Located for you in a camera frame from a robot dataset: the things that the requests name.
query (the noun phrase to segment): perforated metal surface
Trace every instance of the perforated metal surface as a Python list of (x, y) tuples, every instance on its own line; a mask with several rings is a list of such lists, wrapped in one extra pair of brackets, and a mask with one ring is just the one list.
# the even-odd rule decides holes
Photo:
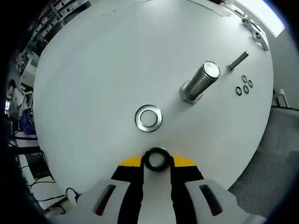
[(229, 189), (248, 213), (268, 217), (288, 190), (299, 166), (299, 152), (287, 156), (257, 151)]

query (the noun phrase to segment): white tabletop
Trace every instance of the white tabletop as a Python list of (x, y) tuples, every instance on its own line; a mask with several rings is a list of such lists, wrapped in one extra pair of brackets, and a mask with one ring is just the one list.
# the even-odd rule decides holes
[[(123, 2), (88, 8), (41, 55), (35, 124), (59, 187), (85, 192), (110, 178), (121, 161), (159, 145), (195, 161), (205, 178), (228, 189), (248, 165), (267, 124), (271, 53), (234, 14), (221, 17), (186, 0)], [(228, 73), (226, 66), (245, 50), (249, 56)], [(221, 76), (191, 106), (178, 90), (206, 60), (218, 64)], [(254, 87), (237, 96), (241, 75)], [(148, 104), (163, 114), (152, 133), (134, 122), (138, 108)]]

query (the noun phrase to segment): wall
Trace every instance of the wall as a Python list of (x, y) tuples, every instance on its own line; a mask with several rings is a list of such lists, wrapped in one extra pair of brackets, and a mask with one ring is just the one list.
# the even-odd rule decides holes
[(273, 61), (274, 88), (283, 89), (289, 107), (299, 109), (299, 55), (288, 31), (284, 29), (275, 38), (254, 14), (238, 2), (234, 4), (257, 22), (266, 33)]

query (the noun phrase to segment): small washer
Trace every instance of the small washer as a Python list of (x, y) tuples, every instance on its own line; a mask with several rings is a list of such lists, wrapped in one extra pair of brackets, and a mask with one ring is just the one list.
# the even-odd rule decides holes
[[(141, 116), (146, 111), (154, 112), (157, 117), (156, 122), (152, 126), (146, 126), (141, 121)], [(163, 121), (163, 117), (162, 117), (161, 110), (153, 105), (144, 105), (144, 106), (140, 107), (135, 114), (135, 124), (141, 131), (144, 131), (144, 132), (153, 132), (153, 131), (157, 130), (161, 126), (162, 121)]]
[(246, 76), (241, 75), (241, 78), (242, 78), (242, 80), (243, 80), (244, 83), (247, 83), (247, 78), (246, 78)]
[(239, 96), (242, 95), (242, 89), (241, 89), (241, 87), (237, 85), (237, 86), (235, 87), (235, 92), (236, 92), (236, 94), (238, 94)]
[(245, 92), (246, 94), (249, 93), (249, 88), (248, 88), (247, 85), (244, 85), (244, 86), (243, 86), (243, 90), (244, 90), (244, 92)]
[(248, 85), (252, 88), (253, 87), (253, 83), (252, 83), (252, 81), (249, 79), (248, 80)]
[[(150, 163), (150, 156), (154, 153), (160, 154), (164, 157), (163, 163), (161, 165), (159, 165), (158, 167), (153, 166)], [(161, 171), (165, 170), (170, 165), (171, 156), (169, 155), (169, 153), (164, 148), (153, 147), (153, 148), (150, 148), (148, 151), (146, 151), (146, 153), (143, 156), (143, 161), (144, 161), (145, 166), (149, 170), (155, 171), (155, 172), (161, 172)]]

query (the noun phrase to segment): washer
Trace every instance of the washer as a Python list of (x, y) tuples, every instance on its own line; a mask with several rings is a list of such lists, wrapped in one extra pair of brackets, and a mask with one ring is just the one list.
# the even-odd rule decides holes
[[(141, 121), (141, 116), (146, 111), (154, 112), (154, 114), (157, 117), (156, 122), (151, 126), (146, 126)], [(153, 105), (144, 105), (144, 106), (140, 107), (135, 114), (135, 123), (136, 123), (137, 127), (141, 131), (144, 131), (144, 132), (153, 132), (153, 131), (157, 130), (161, 126), (162, 121), (163, 121), (163, 117), (162, 117), (161, 110)]]
[[(150, 163), (150, 156), (153, 155), (154, 153), (160, 154), (164, 157), (164, 161), (159, 166), (153, 166)], [(145, 166), (149, 170), (155, 171), (155, 172), (161, 172), (161, 171), (164, 171), (170, 165), (171, 156), (164, 148), (153, 147), (153, 148), (150, 148), (148, 151), (146, 151), (146, 153), (143, 156), (143, 161), (144, 161)]]
[(243, 82), (247, 83), (247, 77), (246, 76), (241, 75), (241, 78), (242, 78)]
[(245, 92), (246, 94), (249, 93), (249, 88), (248, 88), (247, 85), (244, 85), (244, 86), (243, 86), (243, 90), (244, 90), (244, 92)]
[(253, 83), (252, 83), (252, 81), (250, 79), (248, 79), (248, 85), (250, 86), (250, 88), (253, 87)]
[(241, 89), (241, 87), (238, 86), (238, 85), (236, 85), (236, 87), (235, 87), (235, 92), (236, 92), (236, 94), (238, 94), (239, 96), (242, 95), (242, 89)]

